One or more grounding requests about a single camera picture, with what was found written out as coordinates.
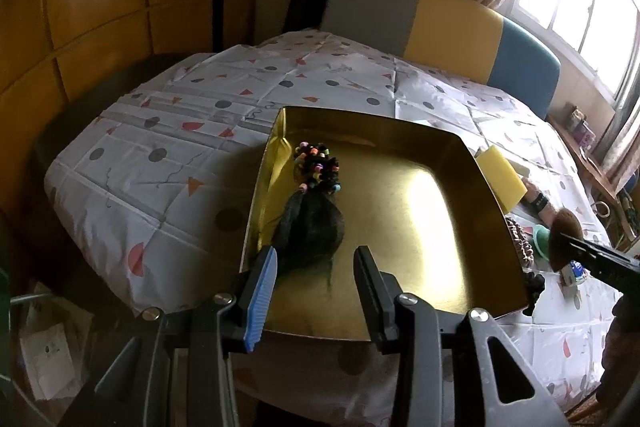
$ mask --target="green object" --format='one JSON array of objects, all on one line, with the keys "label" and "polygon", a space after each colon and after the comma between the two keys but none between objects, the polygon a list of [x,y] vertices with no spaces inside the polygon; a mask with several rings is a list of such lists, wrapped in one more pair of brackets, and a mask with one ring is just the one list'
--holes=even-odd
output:
[{"label": "green object", "polygon": [[551,231],[543,225],[535,225],[533,227],[533,244],[536,247],[538,255],[543,259],[549,260],[549,233]]}]

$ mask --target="gold box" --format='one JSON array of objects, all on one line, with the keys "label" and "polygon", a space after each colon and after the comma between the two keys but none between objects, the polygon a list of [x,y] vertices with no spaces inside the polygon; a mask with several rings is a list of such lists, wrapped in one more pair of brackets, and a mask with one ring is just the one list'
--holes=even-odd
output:
[{"label": "gold box", "polygon": [[381,271],[436,309],[494,317],[527,306],[515,247],[489,185],[455,134],[357,112],[284,107],[260,165],[242,268],[271,235],[297,188],[292,150],[324,142],[340,161],[335,195],[345,235],[331,272],[280,277],[265,329],[326,339],[369,340],[353,280],[353,251],[368,245]]}]

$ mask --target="braided hair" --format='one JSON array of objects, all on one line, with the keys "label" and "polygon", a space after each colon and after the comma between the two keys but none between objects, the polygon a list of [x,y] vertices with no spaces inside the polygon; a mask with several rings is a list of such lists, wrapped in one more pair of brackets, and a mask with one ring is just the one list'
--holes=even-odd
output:
[{"label": "braided hair", "polygon": [[344,237],[344,220],[335,206],[340,190],[338,160],[323,143],[301,142],[293,155],[300,182],[289,197],[271,238],[278,254],[278,273],[321,264],[329,270]]}]

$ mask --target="beaded hair tie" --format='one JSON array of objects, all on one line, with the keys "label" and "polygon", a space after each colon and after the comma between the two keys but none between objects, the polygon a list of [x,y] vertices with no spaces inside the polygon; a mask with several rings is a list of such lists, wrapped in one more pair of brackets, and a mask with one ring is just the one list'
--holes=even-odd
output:
[{"label": "beaded hair tie", "polygon": [[337,158],[329,154],[329,149],[323,143],[300,142],[293,154],[296,165],[294,176],[300,181],[299,190],[306,192],[313,189],[330,194],[340,190],[340,166]]}]

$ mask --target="silver bolt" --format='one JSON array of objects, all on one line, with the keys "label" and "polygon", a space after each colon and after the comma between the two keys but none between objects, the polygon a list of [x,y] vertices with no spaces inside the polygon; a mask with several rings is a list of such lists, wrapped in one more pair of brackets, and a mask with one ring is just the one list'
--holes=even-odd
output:
[{"label": "silver bolt", "polygon": [[147,308],[142,312],[142,318],[146,321],[156,321],[160,317],[160,313],[158,308]]},{"label": "silver bolt", "polygon": [[469,312],[469,317],[478,322],[487,322],[487,320],[489,320],[489,313],[482,308],[473,308]]},{"label": "silver bolt", "polygon": [[413,306],[418,302],[418,298],[412,293],[401,293],[398,296],[398,302],[405,306]]},{"label": "silver bolt", "polygon": [[234,296],[228,293],[216,293],[213,296],[213,302],[220,306],[225,306],[227,304],[231,304],[233,302]]}]

